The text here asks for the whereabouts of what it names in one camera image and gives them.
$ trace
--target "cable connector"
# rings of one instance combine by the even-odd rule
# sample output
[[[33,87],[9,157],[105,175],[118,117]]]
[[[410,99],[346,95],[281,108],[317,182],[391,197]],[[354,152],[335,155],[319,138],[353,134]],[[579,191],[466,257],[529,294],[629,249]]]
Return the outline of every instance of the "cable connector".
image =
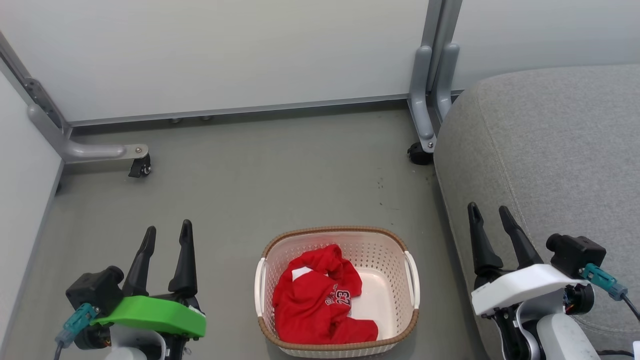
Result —
[[[584,269],[581,269],[580,276],[606,291],[615,301],[621,301],[623,296],[628,293],[626,286],[618,284],[618,280],[615,277],[594,264],[589,263]]]
[[[76,336],[98,316],[100,309],[85,302],[69,317],[56,336],[56,343],[62,343],[63,348],[68,348],[74,342]]]

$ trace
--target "metal leg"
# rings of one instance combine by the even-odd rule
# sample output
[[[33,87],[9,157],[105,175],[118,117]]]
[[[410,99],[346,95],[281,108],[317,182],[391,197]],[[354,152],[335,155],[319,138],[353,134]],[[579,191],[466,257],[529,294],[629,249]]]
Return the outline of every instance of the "metal leg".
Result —
[[[426,99],[430,63],[431,47],[426,45],[420,47],[415,52],[415,61],[413,63],[413,74],[409,88],[409,109],[411,110],[415,129],[418,131],[422,150],[433,153],[436,137],[427,112]]]
[[[67,121],[62,116],[60,110],[58,110],[53,101],[51,101],[49,94],[47,94],[40,82],[34,78],[26,77],[24,78],[23,85],[33,101],[36,104],[40,105],[42,110],[47,114],[51,121],[56,124],[56,127],[62,130],[63,134],[67,135],[71,130],[69,124],[67,124]]]
[[[451,109],[451,82],[459,53],[460,46],[458,44],[449,44],[442,49],[440,66],[435,79],[435,108],[440,122],[444,121],[449,109]]]
[[[38,105],[27,108],[29,120],[67,164],[100,160],[142,159],[149,154],[145,144],[85,145],[69,140]]]

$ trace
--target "brown basket rim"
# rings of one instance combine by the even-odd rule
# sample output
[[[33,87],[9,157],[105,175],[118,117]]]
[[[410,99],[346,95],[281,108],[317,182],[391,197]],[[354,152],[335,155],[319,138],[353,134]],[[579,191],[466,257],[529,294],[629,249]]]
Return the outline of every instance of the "brown basket rim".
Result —
[[[319,233],[334,233],[338,231],[350,231],[354,233],[378,233],[388,236],[392,238],[402,249],[402,251],[408,251],[404,242],[398,237],[398,235],[392,233],[389,230],[382,229],[380,227],[369,227],[369,226],[325,226],[325,227],[310,227],[308,229],[294,230],[289,231],[288,233],[281,234],[277,236],[275,239],[271,240],[269,245],[262,252],[262,257],[266,258],[269,255],[271,249],[278,242],[290,238],[292,236],[304,235],[304,234],[319,234]],[[273,344],[278,347],[287,349],[287,350],[299,350],[299,351],[349,351],[349,350],[361,350],[365,348],[374,348],[374,347],[383,347],[387,345],[392,345],[403,341],[411,332],[413,328],[418,323],[418,309],[414,309],[411,320],[409,321],[409,325],[406,329],[400,334],[394,336],[390,339],[378,340],[378,341],[368,341],[366,343],[353,343],[353,344],[342,344],[342,345],[304,345],[304,344],[293,344],[287,343],[280,339],[278,339],[274,334],[269,331],[267,328],[267,324],[264,322],[262,316],[258,316],[258,325],[260,326],[260,330],[264,334],[264,336]]]

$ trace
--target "sofa cushion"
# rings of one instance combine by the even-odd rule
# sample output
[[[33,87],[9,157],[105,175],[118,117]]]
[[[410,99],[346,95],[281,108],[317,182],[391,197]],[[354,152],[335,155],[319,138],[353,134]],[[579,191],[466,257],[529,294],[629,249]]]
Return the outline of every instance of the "sofa cushion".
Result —
[[[465,90],[438,135],[435,165],[467,289],[475,279],[467,204],[475,201],[505,268],[517,262],[498,207],[507,205],[548,263],[554,233],[607,249],[602,268],[640,306],[640,65],[516,72]],[[575,316],[597,350],[632,350],[640,324],[596,290]],[[502,359],[495,324],[477,317],[487,352]]]

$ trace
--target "basket handle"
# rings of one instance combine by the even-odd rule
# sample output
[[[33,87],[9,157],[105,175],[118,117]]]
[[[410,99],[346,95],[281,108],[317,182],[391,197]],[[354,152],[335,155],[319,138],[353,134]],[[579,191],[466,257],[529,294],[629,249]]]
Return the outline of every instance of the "basket handle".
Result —
[[[255,282],[253,283],[253,300],[255,301],[255,313],[261,317],[264,312],[264,283],[265,269],[267,267],[266,259],[262,258],[258,262],[255,269]]]
[[[411,296],[411,305],[414,309],[420,307],[420,278],[418,276],[418,267],[415,266],[413,256],[408,252],[404,252],[404,267],[406,269],[406,278],[409,280],[409,295]]]

